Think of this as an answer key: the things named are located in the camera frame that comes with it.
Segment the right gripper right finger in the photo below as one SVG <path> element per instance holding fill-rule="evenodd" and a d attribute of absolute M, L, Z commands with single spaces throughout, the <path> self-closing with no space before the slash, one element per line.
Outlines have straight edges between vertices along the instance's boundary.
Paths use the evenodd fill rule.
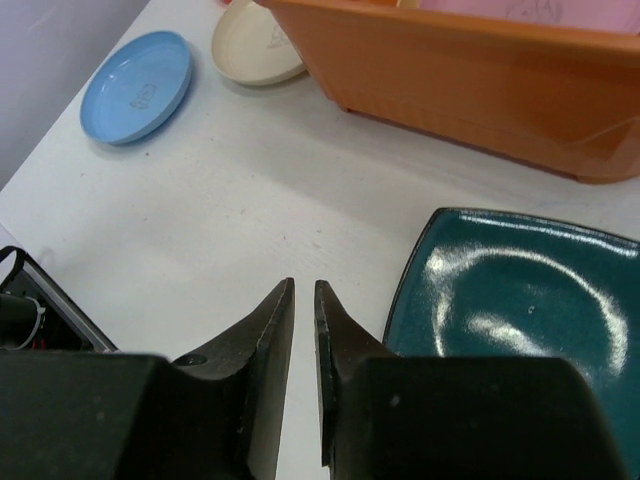
<path fill-rule="evenodd" d="M 326 280 L 315 283 L 314 322 L 322 464 L 386 470 L 388 411 L 400 406 L 398 357 L 346 311 Z"/>

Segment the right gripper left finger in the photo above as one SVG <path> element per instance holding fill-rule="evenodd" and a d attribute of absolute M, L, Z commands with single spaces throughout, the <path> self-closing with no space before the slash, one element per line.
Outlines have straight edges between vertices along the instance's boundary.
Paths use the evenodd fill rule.
<path fill-rule="evenodd" d="M 294 314 L 295 283 L 285 278 L 245 318 L 173 361 L 199 382 L 187 396 L 195 457 L 182 470 L 202 479 L 275 477 Z"/>

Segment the cream round plate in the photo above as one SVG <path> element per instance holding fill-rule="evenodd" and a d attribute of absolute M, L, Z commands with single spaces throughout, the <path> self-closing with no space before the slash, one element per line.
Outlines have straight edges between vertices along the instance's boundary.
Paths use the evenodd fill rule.
<path fill-rule="evenodd" d="M 233 1 L 211 39 L 211 56 L 227 79 L 260 87 L 288 81 L 306 66 L 271 12 L 254 1 Z"/>

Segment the pink round plate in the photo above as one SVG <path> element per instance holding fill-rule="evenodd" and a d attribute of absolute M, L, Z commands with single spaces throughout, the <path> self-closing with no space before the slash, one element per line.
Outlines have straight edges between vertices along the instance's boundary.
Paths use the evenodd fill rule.
<path fill-rule="evenodd" d="M 416 8 L 537 25 L 639 34 L 638 1 L 417 1 Z"/>

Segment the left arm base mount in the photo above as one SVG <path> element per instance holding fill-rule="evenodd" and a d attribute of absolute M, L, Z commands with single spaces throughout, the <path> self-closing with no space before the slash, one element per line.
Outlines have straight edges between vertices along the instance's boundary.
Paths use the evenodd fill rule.
<path fill-rule="evenodd" d="M 118 350 L 34 258 L 17 246 L 1 249 L 1 349 Z"/>

